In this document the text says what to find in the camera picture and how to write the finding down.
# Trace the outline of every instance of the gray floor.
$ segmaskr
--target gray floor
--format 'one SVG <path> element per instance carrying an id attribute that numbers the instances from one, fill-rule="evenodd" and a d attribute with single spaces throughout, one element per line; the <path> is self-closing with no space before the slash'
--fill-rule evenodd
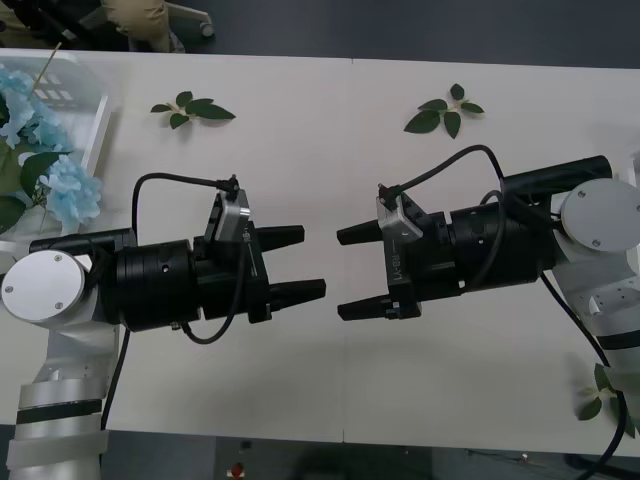
<path id="1" fill-rule="evenodd" d="M 214 18 L 175 22 L 197 53 L 640 67 L 637 0 L 177 1 Z"/>

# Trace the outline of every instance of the electrical cord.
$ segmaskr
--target electrical cord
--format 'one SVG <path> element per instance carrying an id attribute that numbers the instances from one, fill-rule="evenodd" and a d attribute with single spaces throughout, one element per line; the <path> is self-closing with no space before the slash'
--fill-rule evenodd
<path id="1" fill-rule="evenodd" d="M 593 349 L 596 351 L 596 354 L 598 355 L 598 358 L 600 359 L 602 364 L 606 367 L 609 367 L 610 366 L 609 361 L 607 360 L 607 357 L 604 355 L 604 351 L 602 350 L 602 347 L 600 347 L 596 339 L 593 338 L 593 335 L 591 335 L 589 330 L 587 330 L 587 328 L 584 326 L 584 324 L 578 318 L 578 316 L 574 313 L 574 311 L 571 310 L 571 307 L 569 307 L 569 305 L 567 305 L 567 303 L 562 299 L 558 291 L 551 284 L 549 277 L 547 277 L 543 273 L 541 275 L 541 278 L 545 287 L 547 287 L 547 290 L 549 290 L 549 292 L 551 293 L 555 301 L 558 302 L 558 304 L 562 307 L 565 313 L 569 315 L 569 318 L 571 318 L 571 320 L 576 325 L 576 327 L 578 327 L 580 332 L 585 336 L 587 341 L 591 344 Z M 613 438 L 611 439 L 609 446 L 604 451 L 604 453 L 600 456 L 600 458 L 595 463 L 593 463 L 588 470 L 586 470 L 579 477 L 577 477 L 576 480 L 587 480 L 588 478 L 591 478 L 594 474 L 596 474 L 599 471 L 600 467 L 602 467 L 604 464 L 606 464 L 609 461 L 609 459 L 611 459 L 616 449 L 620 445 L 620 442 L 622 441 L 622 437 L 624 436 L 624 427 L 627 421 L 627 402 L 625 401 L 624 394 L 620 391 L 616 391 L 616 397 L 618 398 L 618 403 L 620 404 L 620 412 L 618 417 L 618 426 L 616 427 L 616 431 L 613 434 Z"/>
<path id="2" fill-rule="evenodd" d="M 400 192 L 404 192 L 406 190 L 409 190 L 410 188 L 415 187 L 416 185 L 420 185 L 422 182 L 425 182 L 430 178 L 435 177 L 437 174 L 439 174 L 443 170 L 446 170 L 451 165 L 456 163 L 462 157 L 472 152 L 484 152 L 487 155 L 487 157 L 489 157 L 489 161 L 491 162 L 491 165 L 493 166 L 493 169 L 495 170 L 496 175 L 498 176 L 498 180 L 502 182 L 502 180 L 504 179 L 504 174 L 502 173 L 502 168 L 500 168 L 500 164 L 498 163 L 498 159 L 496 158 L 495 153 L 493 153 L 493 151 L 486 145 L 472 145 L 470 147 L 463 148 L 458 153 L 455 153 L 451 157 L 449 157 L 448 160 L 445 160 L 437 167 L 432 168 L 428 172 L 425 172 L 422 175 L 417 176 L 413 180 L 409 180 L 408 182 L 403 183 L 402 185 L 393 187 L 394 193 L 397 195 Z"/>
<path id="3" fill-rule="evenodd" d="M 205 178 L 197 177 L 185 177 L 183 175 L 174 175 L 172 173 L 154 172 L 143 175 L 138 179 L 133 187 L 133 195 L 131 197 L 131 229 L 138 238 L 138 200 L 140 198 L 140 189 L 147 180 L 170 180 L 174 182 L 187 183 L 190 185 L 202 185 L 205 187 L 214 187 L 219 190 L 229 190 L 229 183 L 223 180 L 208 180 Z M 107 399 L 104 403 L 104 409 L 102 411 L 101 425 L 105 430 L 107 422 L 109 421 L 109 413 L 111 412 L 111 406 L 113 404 L 113 398 L 118 388 L 118 381 L 120 380 L 120 374 L 122 373 L 122 367 L 124 365 L 125 358 L 127 356 L 127 349 L 129 348 L 129 340 L 131 338 L 131 330 L 125 327 L 124 337 L 122 339 L 122 347 L 120 347 L 120 353 L 118 354 L 118 361 L 116 367 L 113 370 L 113 377 L 109 384 L 109 391 L 107 392 Z"/>
<path id="4" fill-rule="evenodd" d="M 100 426 L 102 427 L 102 430 L 106 430 L 107 428 L 109 413 L 111 413 L 111 405 L 113 405 L 113 397 L 116 394 L 116 388 L 118 387 L 118 380 L 120 380 L 120 374 L 122 373 L 124 359 L 127 356 L 130 337 L 131 330 L 126 328 L 124 331 L 124 338 L 122 339 L 122 347 L 120 347 L 120 354 L 118 355 L 118 362 L 116 363 L 116 368 L 113 370 L 113 376 L 111 377 L 111 383 L 109 384 L 109 391 L 107 392 L 107 399 L 104 402 L 104 409 L 102 410 L 102 418 L 100 419 Z"/>
<path id="5" fill-rule="evenodd" d="M 201 185 L 204 187 L 214 187 L 218 190 L 229 190 L 229 185 L 224 180 L 208 180 L 206 178 L 185 177 L 183 175 L 174 175 L 172 173 L 147 173 L 138 179 L 133 187 L 133 196 L 131 198 L 131 228 L 138 237 L 138 198 L 140 197 L 140 189 L 147 180 L 171 180 L 173 182 L 188 183 L 189 185 Z"/>
<path id="6" fill-rule="evenodd" d="M 493 245 L 491 245 L 489 254 L 485 257 L 484 261 L 482 262 L 482 266 L 480 267 L 480 270 L 478 270 L 478 273 L 476 273 L 475 276 L 469 281 L 469 283 L 465 285 L 464 287 L 465 291 L 472 291 L 482 283 L 482 281 L 485 279 L 485 277 L 491 270 L 491 267 L 493 266 L 493 263 L 495 262 L 498 256 L 498 253 L 500 252 L 500 247 L 502 246 L 502 239 L 504 238 L 504 232 L 507 226 L 507 212 L 505 211 L 505 208 L 503 205 L 504 197 L 502 195 L 502 192 L 499 192 L 498 190 L 490 191 L 482 198 L 482 200 L 480 201 L 480 205 L 484 205 L 491 198 L 494 198 L 494 197 L 498 201 L 498 209 L 499 209 L 498 210 L 498 231 L 496 232 L 496 239 L 493 241 Z"/>
<path id="7" fill-rule="evenodd" d="M 191 326 L 188 323 L 182 324 L 182 331 L 185 333 L 189 339 L 197 343 L 198 345 L 211 345 L 213 342 L 219 340 L 222 335 L 224 335 L 227 329 L 231 326 L 231 322 L 233 321 L 233 317 L 238 313 L 238 309 L 240 308 L 240 299 L 242 298 L 242 285 L 244 283 L 244 271 L 245 271 L 245 263 L 246 263 L 246 249 L 243 244 L 240 245 L 240 260 L 238 261 L 238 273 L 236 280 L 236 288 L 233 293 L 233 300 L 231 301 L 231 308 L 229 309 L 229 313 L 227 314 L 227 318 L 213 336 L 209 338 L 200 338 L 197 337 L 192 331 Z"/>

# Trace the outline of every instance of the white table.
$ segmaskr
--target white table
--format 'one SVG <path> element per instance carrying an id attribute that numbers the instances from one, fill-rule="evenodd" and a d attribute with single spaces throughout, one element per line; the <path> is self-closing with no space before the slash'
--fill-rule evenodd
<path id="1" fill-rule="evenodd" d="M 381 244 L 341 247 L 335 232 L 374 218 L 376 185 L 394 184 L 475 143 L 505 174 L 595 154 L 621 167 L 640 145 L 640 72 L 369 60 L 81 53 L 120 98 L 97 175 L 104 213 L 93 229 L 129 225 L 135 180 L 151 171 L 236 173 L 256 225 L 301 223 L 307 240 L 267 253 L 272 282 L 325 278 L 325 299 L 197 346 L 162 329 L 132 336 L 113 429 L 276 439 L 601 453 L 604 415 L 579 422 L 589 344 L 540 284 L 423 304 L 421 318 L 344 323 L 336 305 L 386 293 Z M 455 82 L 488 112 L 443 129 L 403 127 Z M 237 118 L 177 131 L 149 114 L 183 90 Z M 435 212 L 477 204 L 496 186 L 469 156 L 411 191 Z M 213 192 L 146 185 L 140 240 L 204 231 Z M 217 325 L 200 322 L 208 334 Z M 2 318 L 0 422 L 38 370 L 46 332 Z M 625 439 L 619 454 L 640 455 Z"/>

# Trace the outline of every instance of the chair wheel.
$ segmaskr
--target chair wheel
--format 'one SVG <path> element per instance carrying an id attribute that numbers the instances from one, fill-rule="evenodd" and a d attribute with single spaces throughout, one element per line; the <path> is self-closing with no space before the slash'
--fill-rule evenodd
<path id="1" fill-rule="evenodd" d="M 200 33 L 202 33 L 203 37 L 213 37 L 215 31 L 213 30 L 213 25 L 210 23 L 202 22 L 200 24 Z"/>

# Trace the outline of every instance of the red object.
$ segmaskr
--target red object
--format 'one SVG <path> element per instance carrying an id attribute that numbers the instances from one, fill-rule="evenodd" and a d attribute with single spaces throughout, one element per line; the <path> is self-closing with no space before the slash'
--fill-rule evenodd
<path id="1" fill-rule="evenodd" d="M 233 467 L 231 467 L 231 476 L 233 478 L 241 478 L 244 473 L 244 467 L 241 463 L 236 463 Z"/>

